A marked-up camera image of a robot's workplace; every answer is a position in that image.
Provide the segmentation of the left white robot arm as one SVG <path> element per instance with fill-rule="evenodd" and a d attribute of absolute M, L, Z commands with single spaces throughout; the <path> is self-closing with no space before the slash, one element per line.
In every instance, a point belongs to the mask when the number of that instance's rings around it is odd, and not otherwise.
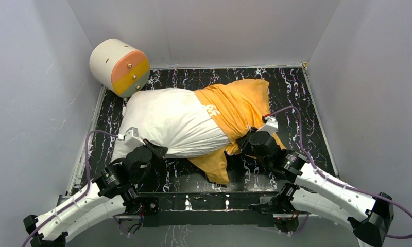
<path fill-rule="evenodd" d="M 25 243 L 65 246 L 68 239 L 106 218 L 143 214 L 151 200 L 141 198 L 135 186 L 149 175 L 153 164 L 164 160 L 167 152 L 167 147 L 144 139 L 57 207 L 39 216 L 27 216 L 23 220 L 29 234 Z"/>

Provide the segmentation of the white pillow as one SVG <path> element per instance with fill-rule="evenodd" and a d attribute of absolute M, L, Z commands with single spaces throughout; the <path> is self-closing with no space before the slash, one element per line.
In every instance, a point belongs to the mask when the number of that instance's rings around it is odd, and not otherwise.
<path fill-rule="evenodd" d="M 226 147 L 230 141 L 195 93 L 168 88 L 134 93 L 119 133 L 137 128 L 140 139 L 166 147 L 166 158 L 194 158 Z"/>

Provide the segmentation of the blue and yellow pillowcase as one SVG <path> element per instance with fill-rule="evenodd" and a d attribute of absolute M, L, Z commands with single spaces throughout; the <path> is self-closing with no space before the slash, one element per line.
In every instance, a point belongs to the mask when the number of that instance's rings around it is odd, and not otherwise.
<path fill-rule="evenodd" d="M 229 140 L 216 151 L 189 158 L 210 182 L 221 185 L 229 183 L 226 156 L 240 154 L 236 141 L 250 128 L 259 129 L 264 124 L 263 116 L 270 114 L 268 88 L 268 81 L 243 79 L 194 91 L 206 112 Z"/>

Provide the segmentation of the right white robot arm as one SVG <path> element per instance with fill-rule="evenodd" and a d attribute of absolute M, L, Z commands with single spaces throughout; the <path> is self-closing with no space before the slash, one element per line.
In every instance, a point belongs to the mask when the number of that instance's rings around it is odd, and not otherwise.
<path fill-rule="evenodd" d="M 275 197 L 260 197 L 250 209 L 263 214 L 305 211 L 341 224 L 370 246 L 383 245 L 393 221 L 389 195 L 356 192 L 337 178 L 330 182 L 329 174 L 313 168 L 305 156 L 281 149 L 268 132 L 250 130 L 237 144 L 242 154 L 255 157 L 286 182 Z"/>

